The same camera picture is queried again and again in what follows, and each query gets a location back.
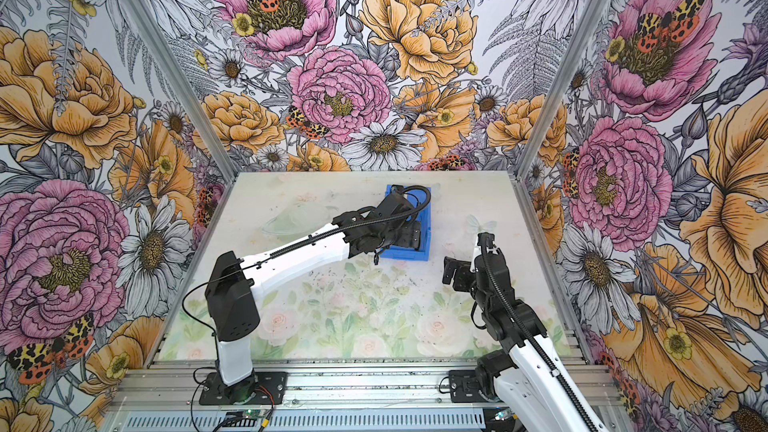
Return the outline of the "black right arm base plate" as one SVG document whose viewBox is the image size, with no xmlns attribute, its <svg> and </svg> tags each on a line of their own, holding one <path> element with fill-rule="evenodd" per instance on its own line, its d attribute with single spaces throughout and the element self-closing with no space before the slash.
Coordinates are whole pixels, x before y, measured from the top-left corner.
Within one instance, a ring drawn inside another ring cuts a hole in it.
<svg viewBox="0 0 768 432">
<path fill-rule="evenodd" d="M 498 398 L 481 388 L 474 370 L 450 370 L 448 372 L 448 394 L 452 403 L 495 403 Z"/>
</svg>

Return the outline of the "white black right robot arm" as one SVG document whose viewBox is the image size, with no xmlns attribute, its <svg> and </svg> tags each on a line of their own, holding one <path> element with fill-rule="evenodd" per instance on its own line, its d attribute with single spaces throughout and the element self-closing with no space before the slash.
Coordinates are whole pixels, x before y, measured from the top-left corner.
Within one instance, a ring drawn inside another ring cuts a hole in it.
<svg viewBox="0 0 768 432">
<path fill-rule="evenodd" d="M 605 431 L 558 355 L 535 310 L 516 295 L 492 233 L 477 235 L 469 261 L 444 259 L 442 281 L 473 300 L 479 330 L 500 348 L 477 360 L 482 395 L 510 409 L 528 431 Z"/>
</svg>

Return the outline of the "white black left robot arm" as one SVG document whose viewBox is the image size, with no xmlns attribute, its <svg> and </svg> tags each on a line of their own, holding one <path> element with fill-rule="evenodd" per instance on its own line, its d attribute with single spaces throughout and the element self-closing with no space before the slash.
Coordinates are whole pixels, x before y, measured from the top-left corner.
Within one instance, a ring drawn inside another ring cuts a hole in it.
<svg viewBox="0 0 768 432">
<path fill-rule="evenodd" d="M 260 323 L 259 301 L 322 266 L 367 254 L 378 260 L 391 247 L 419 249 L 418 216 L 430 202 L 427 187 L 393 185 L 378 205 L 342 213 L 281 248 L 244 257 L 232 251 L 220 255 L 204 297 L 214 323 L 216 369 L 223 385 L 252 379 L 250 336 Z"/>
</svg>

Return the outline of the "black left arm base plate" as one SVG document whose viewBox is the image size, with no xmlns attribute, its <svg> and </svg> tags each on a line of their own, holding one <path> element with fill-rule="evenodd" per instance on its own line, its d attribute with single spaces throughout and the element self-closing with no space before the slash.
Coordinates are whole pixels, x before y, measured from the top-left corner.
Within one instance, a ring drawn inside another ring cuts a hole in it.
<svg viewBox="0 0 768 432">
<path fill-rule="evenodd" d="M 203 406 L 280 405 L 287 388 L 285 372 L 253 371 L 234 385 L 226 385 L 217 372 L 203 381 L 199 403 Z"/>
</svg>

